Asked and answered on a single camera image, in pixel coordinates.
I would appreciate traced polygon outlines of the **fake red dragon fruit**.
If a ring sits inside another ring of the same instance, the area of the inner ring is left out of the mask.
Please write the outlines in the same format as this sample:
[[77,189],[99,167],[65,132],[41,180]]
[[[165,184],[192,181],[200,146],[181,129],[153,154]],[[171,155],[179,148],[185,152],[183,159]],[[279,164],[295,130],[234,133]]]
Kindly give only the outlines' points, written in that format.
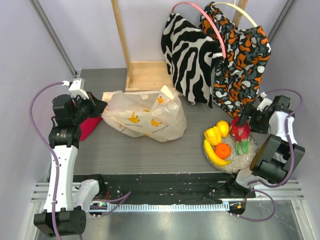
[[237,125],[239,120],[240,116],[235,117],[229,127],[229,132],[235,140],[235,152],[238,156],[249,152],[249,137],[251,133],[247,122],[244,125]]

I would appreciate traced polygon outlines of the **fake yellow lemon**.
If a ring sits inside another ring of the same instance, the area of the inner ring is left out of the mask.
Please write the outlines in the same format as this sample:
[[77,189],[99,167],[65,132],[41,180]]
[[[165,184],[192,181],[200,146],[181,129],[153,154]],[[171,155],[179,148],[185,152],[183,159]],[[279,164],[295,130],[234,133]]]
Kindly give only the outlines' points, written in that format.
[[220,120],[220,121],[216,124],[216,126],[217,126],[218,129],[220,130],[221,136],[222,136],[223,138],[226,138],[226,137],[228,136],[229,132],[230,132],[230,126],[229,126],[229,124],[228,124],[226,121],[224,121],[224,120]]

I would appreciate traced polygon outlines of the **fake yellow bell pepper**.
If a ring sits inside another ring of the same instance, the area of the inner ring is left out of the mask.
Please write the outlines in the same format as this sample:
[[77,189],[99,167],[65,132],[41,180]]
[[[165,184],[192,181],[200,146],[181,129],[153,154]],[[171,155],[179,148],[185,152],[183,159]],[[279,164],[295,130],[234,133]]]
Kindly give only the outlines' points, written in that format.
[[204,138],[209,141],[211,146],[216,146],[222,142],[222,133],[217,126],[207,129]]

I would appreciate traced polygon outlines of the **fake orange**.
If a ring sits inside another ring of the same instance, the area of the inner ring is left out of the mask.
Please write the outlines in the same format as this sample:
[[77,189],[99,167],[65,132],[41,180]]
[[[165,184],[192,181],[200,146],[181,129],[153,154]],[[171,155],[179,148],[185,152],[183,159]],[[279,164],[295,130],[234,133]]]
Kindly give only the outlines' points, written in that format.
[[219,158],[227,159],[230,156],[232,150],[228,144],[219,143],[215,146],[214,152]]

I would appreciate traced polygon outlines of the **fake yellow banana bunch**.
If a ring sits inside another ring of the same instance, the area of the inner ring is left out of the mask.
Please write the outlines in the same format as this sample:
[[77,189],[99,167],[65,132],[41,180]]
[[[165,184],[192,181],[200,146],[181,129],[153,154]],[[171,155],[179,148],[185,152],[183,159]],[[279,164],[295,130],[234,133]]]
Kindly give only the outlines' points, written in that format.
[[209,158],[209,160],[219,167],[225,167],[226,165],[232,163],[231,160],[224,160],[220,158],[213,150],[212,146],[210,145],[209,141],[207,139],[204,139],[203,141],[203,148],[204,152]]

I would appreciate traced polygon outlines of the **banana print plastic bag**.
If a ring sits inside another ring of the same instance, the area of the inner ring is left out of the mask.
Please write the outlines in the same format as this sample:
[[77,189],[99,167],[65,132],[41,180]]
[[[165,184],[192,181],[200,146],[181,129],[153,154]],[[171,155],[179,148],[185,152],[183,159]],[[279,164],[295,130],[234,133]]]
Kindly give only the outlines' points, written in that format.
[[182,137],[187,128],[179,92],[166,85],[161,90],[104,92],[102,100],[107,102],[102,119],[133,138],[167,142]]

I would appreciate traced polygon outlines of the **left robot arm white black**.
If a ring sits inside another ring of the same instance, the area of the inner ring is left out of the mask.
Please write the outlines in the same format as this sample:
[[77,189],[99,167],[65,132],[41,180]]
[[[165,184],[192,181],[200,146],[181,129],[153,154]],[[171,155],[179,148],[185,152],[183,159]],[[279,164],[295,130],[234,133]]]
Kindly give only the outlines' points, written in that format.
[[45,141],[52,157],[49,189],[42,212],[35,214],[33,219],[34,225],[49,238],[81,236],[90,203],[94,198],[102,199],[107,192],[102,175],[92,174],[85,177],[73,193],[81,124],[89,118],[99,117],[108,105],[91,92],[86,94],[86,97],[62,94],[52,101],[52,129]]

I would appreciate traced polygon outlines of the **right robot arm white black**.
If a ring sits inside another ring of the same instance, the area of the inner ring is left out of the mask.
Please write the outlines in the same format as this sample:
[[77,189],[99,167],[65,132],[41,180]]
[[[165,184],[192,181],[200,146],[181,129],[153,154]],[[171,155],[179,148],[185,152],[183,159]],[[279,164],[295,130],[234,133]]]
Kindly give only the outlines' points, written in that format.
[[291,99],[284,95],[269,99],[262,92],[258,101],[256,107],[247,105],[242,115],[230,124],[237,155],[249,150],[251,133],[269,134],[250,166],[228,179],[225,190],[233,198],[245,197],[257,184],[267,188],[283,186],[305,155],[305,148],[298,145],[294,137],[295,113],[289,109]]

